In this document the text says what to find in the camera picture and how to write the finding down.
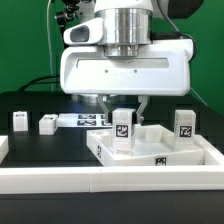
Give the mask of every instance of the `black cable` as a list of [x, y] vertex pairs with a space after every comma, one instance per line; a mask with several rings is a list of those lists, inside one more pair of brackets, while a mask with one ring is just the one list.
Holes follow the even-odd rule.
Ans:
[[162, 14], [163, 18], [171, 25], [175, 32], [180, 32], [179, 28], [173, 23], [173, 21], [169, 18], [169, 16], [163, 11], [162, 4], [160, 0], [157, 0], [157, 5], [159, 8], [160, 13]]
[[52, 78], [58, 78], [60, 77], [60, 75], [48, 75], [48, 76], [42, 76], [36, 79], [31, 80], [30, 82], [26, 83], [25, 85], [21, 86], [17, 91], [23, 92], [27, 87], [31, 86], [31, 85], [35, 85], [36, 84], [43, 84], [39, 81], [43, 81], [46, 79], [52, 79]]
[[57, 83], [60, 83], [60, 82], [35, 82], [35, 83], [30, 83], [29, 85], [24, 86], [23, 89], [18, 90], [18, 91], [24, 92], [24, 90], [26, 88], [28, 88], [29, 86], [32, 86], [32, 85], [45, 85], [45, 84], [57, 84]]
[[193, 38], [192, 36], [190, 36], [190, 35], [188, 35], [188, 34], [180, 33], [180, 35], [181, 35], [182, 37], [186, 37], [186, 38], [188, 38], [188, 39], [191, 39], [192, 42], [193, 42], [193, 55], [192, 55], [192, 57], [191, 57], [191, 60], [189, 61], [189, 62], [191, 62], [191, 61], [196, 57], [197, 52], [198, 52], [198, 48], [197, 48], [196, 41], [194, 40], [194, 38]]

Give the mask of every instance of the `white cube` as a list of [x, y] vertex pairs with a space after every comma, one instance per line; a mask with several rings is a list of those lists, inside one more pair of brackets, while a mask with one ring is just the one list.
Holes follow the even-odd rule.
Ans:
[[193, 110], [176, 110], [174, 133], [176, 147], [185, 149], [194, 143], [196, 114]]
[[13, 112], [13, 130], [28, 131], [28, 116], [25, 111]]
[[134, 109], [113, 111], [113, 149], [115, 154], [132, 155], [135, 146], [135, 129], [132, 123]]
[[46, 114], [39, 121], [40, 135], [53, 135], [58, 128], [58, 115]]

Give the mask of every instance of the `white block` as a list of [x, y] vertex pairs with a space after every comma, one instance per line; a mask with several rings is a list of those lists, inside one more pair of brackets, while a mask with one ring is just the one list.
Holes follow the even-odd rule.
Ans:
[[53, 135], [58, 128], [58, 115], [46, 114], [39, 121], [40, 135]]
[[175, 141], [176, 148], [186, 149], [194, 143], [196, 114], [192, 110], [176, 110], [175, 112]]
[[135, 128], [132, 123], [134, 109], [119, 108], [113, 111], [113, 149], [115, 154], [132, 155], [135, 145]]
[[25, 111], [13, 112], [13, 130], [28, 131], [28, 116]]
[[145, 139], [151, 143], [161, 142], [162, 132], [163, 130], [159, 126], [152, 126], [151, 129], [146, 130]]

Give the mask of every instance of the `silver metal cylinder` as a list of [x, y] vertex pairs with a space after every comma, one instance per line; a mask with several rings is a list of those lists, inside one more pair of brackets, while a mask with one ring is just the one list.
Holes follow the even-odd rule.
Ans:
[[152, 12], [144, 9], [108, 9], [95, 13], [104, 19], [105, 56], [137, 56], [139, 44], [150, 44]]

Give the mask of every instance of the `white plastic piece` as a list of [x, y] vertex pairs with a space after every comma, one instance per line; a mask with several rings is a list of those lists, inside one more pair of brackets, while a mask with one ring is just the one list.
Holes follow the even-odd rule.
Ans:
[[87, 146], [103, 166], [193, 166], [204, 164], [204, 149], [175, 147], [175, 134], [160, 125], [136, 126], [132, 156], [115, 154], [113, 130], [87, 131]]
[[90, 168], [1, 168], [0, 194], [89, 192]]
[[112, 127], [104, 114], [60, 114], [58, 127]]
[[134, 109], [113, 111], [113, 149], [115, 154], [132, 155], [135, 146], [135, 128], [132, 123]]
[[194, 144], [196, 114], [192, 110], [176, 110], [174, 133], [177, 148], [190, 148]]
[[[80, 28], [82, 26], [87, 26], [89, 28], [89, 40], [86, 42], [73, 42], [70, 38], [72, 30]], [[70, 29], [67, 29], [64, 32], [64, 41], [66, 44], [71, 46], [96, 44], [96, 43], [99, 43], [102, 40], [102, 38], [103, 38], [103, 19], [102, 18], [92, 19], [78, 26], [74, 26]]]
[[153, 11], [151, 0], [97, 0], [95, 12], [118, 8], [146, 9]]
[[185, 47], [192, 41], [164, 42], [139, 46], [137, 57], [123, 60], [105, 57], [102, 46], [67, 48], [61, 87], [68, 94], [185, 95], [190, 89]]
[[0, 163], [9, 152], [8, 137], [0, 136]]
[[26, 111], [13, 112], [13, 130], [28, 131], [28, 116]]
[[90, 192], [223, 190], [224, 166], [95, 167]]
[[58, 115], [46, 114], [39, 121], [40, 135], [53, 135], [58, 128]]

